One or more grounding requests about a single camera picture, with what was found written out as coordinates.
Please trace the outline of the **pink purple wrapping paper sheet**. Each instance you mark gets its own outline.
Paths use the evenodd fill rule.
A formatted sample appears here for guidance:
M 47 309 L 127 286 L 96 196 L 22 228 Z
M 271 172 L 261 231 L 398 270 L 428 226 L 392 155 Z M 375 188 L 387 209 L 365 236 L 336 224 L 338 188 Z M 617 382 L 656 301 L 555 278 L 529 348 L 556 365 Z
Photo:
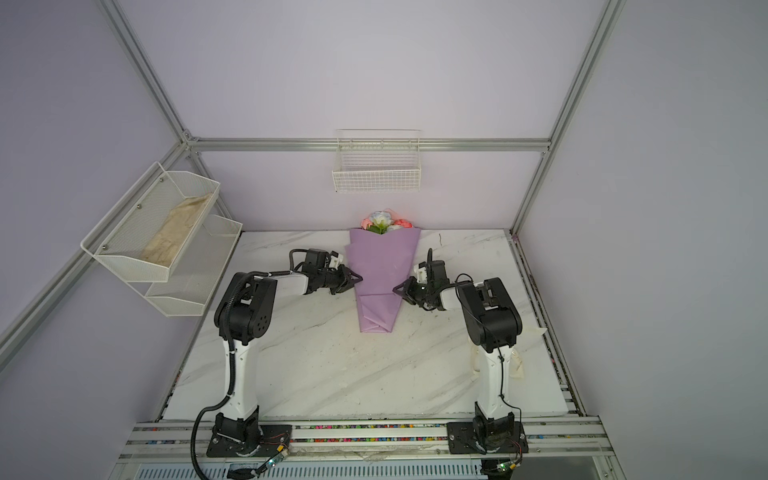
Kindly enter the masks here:
M 406 219 L 390 209 L 393 220 Z M 385 234 L 360 227 L 349 231 L 345 254 L 349 268 L 363 277 L 354 286 L 359 330 L 390 333 L 402 303 L 392 292 L 411 275 L 421 230 L 391 226 Z

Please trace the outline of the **white blue fake rose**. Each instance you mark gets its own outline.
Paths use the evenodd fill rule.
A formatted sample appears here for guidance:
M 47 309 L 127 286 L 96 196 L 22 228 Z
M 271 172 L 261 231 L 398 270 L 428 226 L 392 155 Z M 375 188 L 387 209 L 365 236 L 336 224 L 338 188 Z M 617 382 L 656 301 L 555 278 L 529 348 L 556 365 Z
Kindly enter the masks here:
M 374 223 L 374 226 L 367 231 L 377 234 L 385 234 L 393 226 L 394 222 L 392 215 L 387 211 L 373 212 L 367 218 Z

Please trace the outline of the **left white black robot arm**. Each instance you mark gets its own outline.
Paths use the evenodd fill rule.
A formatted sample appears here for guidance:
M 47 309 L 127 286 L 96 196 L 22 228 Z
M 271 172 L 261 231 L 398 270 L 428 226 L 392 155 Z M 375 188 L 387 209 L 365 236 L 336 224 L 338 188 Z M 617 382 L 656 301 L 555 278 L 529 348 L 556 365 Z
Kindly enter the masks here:
M 336 251 L 298 248 L 292 249 L 288 258 L 286 270 L 235 273 L 214 312 L 227 359 L 226 390 L 223 399 L 202 408 L 193 423 L 190 459 L 200 479 L 207 475 L 199 463 L 196 445 L 206 414 L 216 414 L 209 442 L 216 453 L 250 457 L 266 445 L 255 384 L 248 375 L 255 371 L 256 347 L 271 325 L 276 300 L 321 289 L 341 294 L 363 281 Z

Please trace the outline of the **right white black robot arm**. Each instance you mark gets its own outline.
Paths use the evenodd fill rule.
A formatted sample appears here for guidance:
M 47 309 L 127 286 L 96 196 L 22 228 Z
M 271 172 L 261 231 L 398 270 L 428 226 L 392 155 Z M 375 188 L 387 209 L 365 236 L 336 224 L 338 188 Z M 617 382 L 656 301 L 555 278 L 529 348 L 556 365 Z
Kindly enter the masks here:
M 519 417 L 522 410 L 507 396 L 513 348 L 523 333 L 523 321 L 500 278 L 476 281 L 460 273 L 451 280 L 444 261 L 427 258 L 392 292 L 425 311 L 459 311 L 479 354 L 477 412 L 493 420 Z

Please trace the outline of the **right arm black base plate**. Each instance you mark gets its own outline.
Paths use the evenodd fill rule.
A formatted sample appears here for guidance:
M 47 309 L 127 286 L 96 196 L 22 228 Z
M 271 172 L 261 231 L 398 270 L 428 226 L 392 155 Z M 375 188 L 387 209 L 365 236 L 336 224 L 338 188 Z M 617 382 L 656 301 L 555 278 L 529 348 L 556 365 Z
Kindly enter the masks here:
M 529 445 L 521 422 L 449 422 L 447 442 L 451 454 L 527 454 Z

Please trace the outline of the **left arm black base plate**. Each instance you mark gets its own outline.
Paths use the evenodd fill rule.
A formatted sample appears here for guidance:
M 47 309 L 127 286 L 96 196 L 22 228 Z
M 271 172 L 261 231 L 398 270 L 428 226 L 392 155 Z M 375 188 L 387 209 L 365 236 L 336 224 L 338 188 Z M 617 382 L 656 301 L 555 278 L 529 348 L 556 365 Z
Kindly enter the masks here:
M 260 424 L 244 433 L 227 433 L 214 427 L 206 456 L 208 458 L 268 458 L 279 447 L 288 448 L 293 427 L 289 424 Z

